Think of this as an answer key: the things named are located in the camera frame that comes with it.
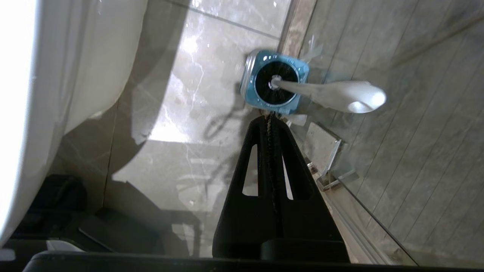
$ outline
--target glass panel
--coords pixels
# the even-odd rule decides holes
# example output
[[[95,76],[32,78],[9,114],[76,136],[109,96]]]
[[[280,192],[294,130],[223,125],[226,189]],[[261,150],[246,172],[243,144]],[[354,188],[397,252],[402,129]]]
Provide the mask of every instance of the glass panel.
[[[483,0],[319,0],[309,83],[367,80],[385,105],[301,113],[342,139],[332,173],[421,265],[484,267]]]

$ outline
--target gray tile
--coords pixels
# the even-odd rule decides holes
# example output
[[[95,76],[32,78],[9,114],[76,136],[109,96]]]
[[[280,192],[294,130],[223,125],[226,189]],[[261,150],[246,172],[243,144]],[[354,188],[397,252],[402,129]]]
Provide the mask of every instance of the gray tile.
[[[413,133],[442,80],[450,61],[461,41],[461,37],[450,39],[434,50],[421,56],[410,86],[392,124],[374,158],[368,177],[375,183],[368,187],[379,197],[374,215],[386,227],[397,213],[411,183],[407,182],[407,169],[397,166],[409,144]]]
[[[336,111],[331,123],[331,130],[340,136],[349,145],[353,144],[355,137],[360,130],[365,115],[351,114]]]
[[[280,37],[290,0],[173,0],[204,13]]]
[[[313,48],[321,45],[323,55],[333,56],[352,5],[353,0],[318,1],[313,13],[317,17],[313,16],[315,19],[309,24],[305,41],[314,40]]]
[[[331,66],[326,73],[324,83],[351,80],[356,70],[356,64],[356,62],[333,58]]]
[[[391,61],[416,5],[416,0],[383,1],[362,53],[362,64],[381,67]]]
[[[481,269],[483,266],[482,262],[471,260],[468,256],[449,254],[443,251],[445,248],[432,249],[410,243],[404,243],[403,246],[419,266],[462,269]]]
[[[451,0],[420,0],[395,51],[398,55],[428,44],[436,35]]]
[[[430,234],[429,238],[425,242],[427,245],[435,248],[446,247],[447,243],[451,239],[456,230],[461,227],[461,224],[467,224],[469,219],[461,220],[467,216],[469,209],[473,209],[474,201],[477,197],[482,197],[482,189],[484,188],[484,155],[481,150],[481,154],[476,159],[474,166],[470,170],[467,177],[462,181],[462,185],[456,191],[450,204],[447,206],[442,217],[439,219],[435,229]]]
[[[481,222],[461,254],[473,261],[482,262],[484,258],[484,221]]]
[[[376,111],[366,114],[350,151],[355,156],[356,169],[363,178],[357,197],[371,211],[375,208],[379,196],[384,190],[384,186],[379,186],[378,175],[387,170],[384,166],[374,164],[373,160],[404,94],[408,91],[418,63],[419,60],[414,59],[401,67],[390,70],[386,74],[386,78],[382,79],[382,83],[377,84],[386,91],[387,102]],[[370,167],[373,168],[372,172],[368,172]]]
[[[470,29],[468,35],[464,38],[461,48],[407,148],[406,153],[410,157],[427,158],[428,156],[428,159],[425,160],[424,164],[421,164],[422,170],[419,171],[420,173],[411,191],[390,225],[390,231],[398,239],[404,239],[408,235],[436,186],[439,176],[442,175],[456,147],[469,128],[470,124],[468,123],[456,123],[455,128],[449,127],[441,135],[452,113],[449,109],[453,109],[457,105],[482,56],[482,52],[479,52],[478,49],[481,48],[481,43],[476,43],[472,39],[474,31],[479,32],[479,30],[479,27]],[[418,165],[415,165],[413,169],[414,171],[419,169]]]
[[[457,182],[466,177],[473,164],[484,148],[484,113],[481,112],[482,102],[484,102],[484,62],[476,71],[476,76],[470,82],[468,89],[455,109],[448,126],[457,129],[462,124],[472,124],[466,137],[461,143],[452,161],[445,169],[438,186],[422,210],[415,225],[408,234],[407,241],[413,243],[424,243],[439,218],[449,205],[452,197],[456,193],[462,182]]]
[[[338,49],[334,54],[335,57],[358,63],[382,2],[382,0],[355,1]]]
[[[332,57],[326,55],[319,55],[309,61],[309,76],[307,83],[321,84],[329,71]]]
[[[465,32],[469,27],[479,23],[480,19],[476,13],[482,7],[480,0],[453,0],[437,29],[432,29],[425,35],[417,38],[415,43],[409,44],[406,50],[401,48],[401,52],[394,55],[393,61],[401,62],[405,59],[413,58],[424,51],[431,50],[442,41]]]
[[[484,220],[483,196],[484,191],[480,191],[446,244],[452,253],[463,253],[466,246],[472,241],[474,234],[479,231],[480,224]]]

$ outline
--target black object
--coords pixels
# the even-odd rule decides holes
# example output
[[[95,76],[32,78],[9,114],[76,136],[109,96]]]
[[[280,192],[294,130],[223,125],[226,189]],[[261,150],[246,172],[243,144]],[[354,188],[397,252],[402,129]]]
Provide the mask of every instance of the black object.
[[[164,254],[157,233],[112,209],[101,208],[82,222],[79,231],[112,252]]]
[[[47,244],[43,240],[9,239],[2,248],[14,250],[15,260],[0,260],[0,271],[19,272],[24,270],[35,254],[47,250]]]
[[[257,145],[258,196],[242,193]],[[293,200],[288,199],[286,166]],[[341,235],[288,126],[274,115],[253,120],[213,239],[221,258],[348,262]]]
[[[11,240],[62,240],[86,251],[106,248],[79,232],[86,219],[87,193],[79,178],[50,175],[45,178]]]
[[[35,255],[24,272],[453,272],[480,271],[462,268],[418,266],[352,265],[335,263],[273,262],[260,260],[168,258],[153,255],[42,252]]]
[[[298,82],[298,75],[291,66],[280,61],[269,62],[257,72],[256,92],[259,97],[272,105],[284,104],[295,94],[281,88],[272,90],[270,85],[274,76],[280,76],[285,81]]]

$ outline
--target white toilet brush handle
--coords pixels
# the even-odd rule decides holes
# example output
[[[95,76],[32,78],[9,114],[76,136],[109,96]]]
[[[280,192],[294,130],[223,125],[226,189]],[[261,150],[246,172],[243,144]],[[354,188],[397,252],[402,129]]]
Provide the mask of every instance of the white toilet brush handle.
[[[274,87],[308,96],[324,107],[349,113],[366,113],[383,105],[385,92],[368,81],[340,81],[328,84],[301,84],[274,78]]]

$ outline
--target toilet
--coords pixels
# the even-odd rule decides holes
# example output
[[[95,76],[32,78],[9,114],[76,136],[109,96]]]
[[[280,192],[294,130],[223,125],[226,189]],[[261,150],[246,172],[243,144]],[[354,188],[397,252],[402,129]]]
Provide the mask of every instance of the toilet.
[[[118,99],[147,0],[6,1],[0,63],[0,247],[35,198],[62,136]]]

